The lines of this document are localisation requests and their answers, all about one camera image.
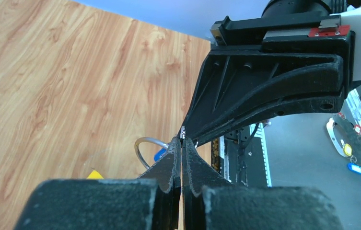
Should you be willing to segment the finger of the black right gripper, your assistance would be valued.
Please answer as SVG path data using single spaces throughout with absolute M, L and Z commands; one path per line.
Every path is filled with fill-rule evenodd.
M 191 139 L 192 114 L 345 95 L 345 79 L 344 61 L 337 55 L 208 55 L 183 122 L 186 137 Z
M 321 96 L 276 101 L 253 109 L 243 107 L 240 110 L 229 110 L 218 115 L 205 115 L 199 112 L 191 115 L 191 139 L 197 140 L 202 145 L 232 130 L 276 116 L 337 113 L 341 110 L 345 99 L 345 95 Z

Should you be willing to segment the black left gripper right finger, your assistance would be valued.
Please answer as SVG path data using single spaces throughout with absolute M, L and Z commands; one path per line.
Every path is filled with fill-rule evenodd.
M 182 169 L 185 190 L 194 196 L 199 195 L 204 186 L 233 186 L 199 156 L 192 139 L 188 137 L 182 141 Z

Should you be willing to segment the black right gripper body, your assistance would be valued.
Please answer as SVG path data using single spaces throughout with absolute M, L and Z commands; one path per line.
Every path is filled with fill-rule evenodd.
M 336 55 L 326 52 L 325 42 L 349 33 L 349 26 L 341 23 L 340 16 L 320 14 L 288 14 L 243 21 L 225 18 L 213 28 L 219 43 L 208 55 Z M 344 61 L 346 97 L 351 86 L 347 67 Z

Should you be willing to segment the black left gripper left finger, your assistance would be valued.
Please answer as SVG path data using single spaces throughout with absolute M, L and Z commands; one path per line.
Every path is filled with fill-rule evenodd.
M 137 148 L 137 157 L 147 170 L 139 176 L 141 179 L 155 179 L 160 189 L 169 193 L 181 187 L 181 140 L 173 137 L 167 144 L 155 138 L 142 137 L 137 140 L 137 145 L 141 143 L 153 143 L 166 149 L 165 154 L 152 166 L 144 160 L 140 149 Z

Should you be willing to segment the blue tagged key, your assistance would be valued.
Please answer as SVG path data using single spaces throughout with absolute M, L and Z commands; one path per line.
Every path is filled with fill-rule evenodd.
M 180 141 L 180 150 L 178 150 L 176 152 L 176 154 L 178 155 L 179 159 L 182 159 L 182 141 L 183 141 L 183 139 L 178 138 L 178 137 L 174 137 L 174 139 Z M 149 138 L 149 140 L 148 141 L 145 140 L 145 142 L 156 144 L 161 147 L 161 149 L 154 155 L 155 162 L 157 162 L 160 158 L 162 158 L 167 153 L 167 151 L 171 145 L 171 141 L 166 143 L 164 141 L 161 141 L 161 140 L 155 139 L 155 138 Z

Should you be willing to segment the large metal keyring with tags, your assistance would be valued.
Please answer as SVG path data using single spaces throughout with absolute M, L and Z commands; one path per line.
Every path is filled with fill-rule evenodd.
M 140 161 L 140 163 L 142 164 L 143 167 L 145 167 L 145 170 L 147 168 L 149 168 L 149 166 L 152 166 L 155 161 L 154 161 L 154 155 L 161 149 L 160 146 L 157 145 L 157 147 L 152 147 L 152 145 L 156 145 L 156 144 L 152 144 L 149 142 L 145 142 L 145 140 L 149 140 L 150 137 L 140 137 L 139 139 L 137 139 L 135 141 L 134 144 L 134 149 L 135 149 L 135 155 L 137 156 L 137 159 Z M 143 151 L 143 153 L 146 153 L 146 156 L 142 156 L 141 150 Z M 176 177 L 178 179 L 178 186 L 180 187 L 182 185 L 182 175 L 181 175 L 181 168 L 179 168 L 176 173 L 178 174 L 178 176 Z M 177 230 L 184 230 L 184 213 L 183 213 L 183 200 L 182 200 L 182 188 L 180 189 L 180 198 L 179 198 L 179 207 L 178 207 L 178 228 Z

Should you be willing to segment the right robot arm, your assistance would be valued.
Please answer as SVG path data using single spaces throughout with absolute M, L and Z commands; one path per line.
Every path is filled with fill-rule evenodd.
M 178 137 L 202 145 L 276 116 L 340 111 L 356 39 L 345 10 L 344 0 L 271 0 L 260 18 L 215 22 Z

